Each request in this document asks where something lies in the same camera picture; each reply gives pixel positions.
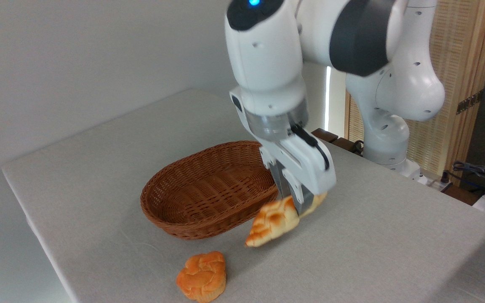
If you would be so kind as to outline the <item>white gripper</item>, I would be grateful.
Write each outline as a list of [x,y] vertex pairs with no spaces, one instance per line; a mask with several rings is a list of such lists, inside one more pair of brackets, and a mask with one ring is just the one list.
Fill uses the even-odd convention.
[[262,161],[273,177],[279,198],[291,194],[298,216],[311,206],[314,195],[323,194],[337,183],[330,151],[305,130],[296,130],[281,141],[260,139]]

